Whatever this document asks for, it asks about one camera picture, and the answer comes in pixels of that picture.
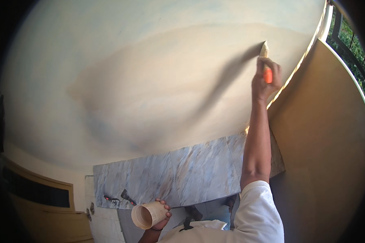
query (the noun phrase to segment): painted wall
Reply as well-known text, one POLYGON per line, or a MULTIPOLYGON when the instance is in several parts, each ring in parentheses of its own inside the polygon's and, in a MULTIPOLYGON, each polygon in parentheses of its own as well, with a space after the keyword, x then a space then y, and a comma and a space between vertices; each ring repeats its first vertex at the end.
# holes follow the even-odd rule
POLYGON ((46 163, 89 174, 95 164, 236 134, 249 121, 260 43, 268 41, 285 82, 324 6, 325 0, 40 1, 3 68, 6 140, 46 163))
POLYGON ((365 98, 316 41, 268 110, 286 172, 271 179, 286 242, 336 242, 365 191, 365 98))

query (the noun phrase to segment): faux marble finish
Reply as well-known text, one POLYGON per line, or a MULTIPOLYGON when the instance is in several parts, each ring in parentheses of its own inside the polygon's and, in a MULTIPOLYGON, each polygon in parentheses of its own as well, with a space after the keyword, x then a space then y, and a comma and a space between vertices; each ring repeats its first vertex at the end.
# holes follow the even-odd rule
POLYGON ((170 152, 181 206, 240 191, 225 137, 170 152))
MULTIPOLYGON (((126 189, 138 204, 156 197, 180 207, 240 192, 245 132, 221 137, 168 153, 150 155, 93 167, 97 206, 116 208, 104 195, 121 200, 120 209, 131 209, 120 197, 126 189)), ((271 177, 285 170, 271 132, 271 177)))
POLYGON ((231 152, 235 170, 237 171, 238 180, 240 180, 240 175, 242 173, 243 152, 246 142, 246 132, 243 131, 239 134, 227 136, 226 141, 231 152))
MULTIPOLYGON (((271 133, 271 174, 269 177, 273 177, 283 171, 285 171, 284 161, 282 160, 282 156, 280 153, 280 149, 278 148, 276 139, 270 130, 271 133)), ((238 174, 238 178, 240 180, 240 175, 242 173, 242 162, 243 162, 243 153, 245 149, 246 142, 246 133, 243 131, 242 133, 230 135, 226 137, 227 144, 229 145, 229 149, 234 161, 235 169, 238 174)))
POLYGON ((103 198, 109 195, 121 200, 120 209, 132 208, 127 200, 120 197, 123 189, 138 204, 160 197, 171 207, 180 206, 169 153, 96 165, 93 170, 99 207, 114 208, 103 198))

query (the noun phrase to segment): fingers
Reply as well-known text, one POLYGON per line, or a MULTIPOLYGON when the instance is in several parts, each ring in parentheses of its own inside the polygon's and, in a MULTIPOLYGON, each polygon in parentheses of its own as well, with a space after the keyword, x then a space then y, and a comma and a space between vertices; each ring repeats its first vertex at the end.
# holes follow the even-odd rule
POLYGON ((281 73, 282 73, 281 66, 278 65, 277 63, 275 63, 274 61, 272 61, 270 58, 258 57, 257 73, 258 73, 258 67, 261 67, 261 71, 262 71, 263 64, 266 64, 272 70, 273 85, 277 86, 277 85, 281 84, 281 73))
POLYGON ((260 57, 257 59, 257 74, 262 75, 263 74, 263 62, 260 60, 260 57))
POLYGON ((164 208, 169 210, 169 211, 172 209, 171 206, 169 206, 169 205, 165 205, 164 208))
POLYGON ((167 210, 171 210, 172 209, 172 207, 171 206, 169 206, 169 205, 166 205, 166 201, 165 200, 161 200, 160 198, 156 198, 156 201, 158 201, 158 202, 160 202, 161 204, 164 204, 164 208, 165 209, 167 209, 167 210))

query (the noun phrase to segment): man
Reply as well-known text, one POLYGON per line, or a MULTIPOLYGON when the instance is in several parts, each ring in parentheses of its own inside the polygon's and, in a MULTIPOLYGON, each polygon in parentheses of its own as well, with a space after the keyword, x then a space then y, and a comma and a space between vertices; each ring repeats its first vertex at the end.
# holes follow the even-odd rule
MULTIPOLYGON (((281 67, 268 58, 259 57, 257 72, 251 84, 252 110, 243 155, 240 178, 242 196, 238 211, 235 214, 235 229, 233 231, 228 230, 230 225, 229 212, 234 205, 233 199, 228 198, 227 206, 220 207, 203 221, 190 222, 186 220, 184 225, 170 230, 161 242, 284 242, 284 228, 269 187, 271 140, 266 110, 268 97, 280 87, 281 67), (273 81, 270 84, 267 84, 263 79, 263 64, 272 69, 273 81)), ((170 210, 170 206, 166 205, 164 200, 161 203, 170 210)), ((198 212, 192 209, 190 214, 195 217, 198 212)), ((139 243, 157 242, 161 230, 171 216, 172 213, 167 212, 163 221, 145 231, 139 243)))

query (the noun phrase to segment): plastic cup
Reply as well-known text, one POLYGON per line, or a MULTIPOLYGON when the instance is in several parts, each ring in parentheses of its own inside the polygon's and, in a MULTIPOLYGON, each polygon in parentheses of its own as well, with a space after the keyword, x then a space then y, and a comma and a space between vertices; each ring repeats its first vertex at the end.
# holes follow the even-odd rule
POLYGON ((131 211, 131 218, 139 228, 150 229, 166 218, 166 212, 168 210, 164 206, 164 204, 158 201, 136 205, 131 211))

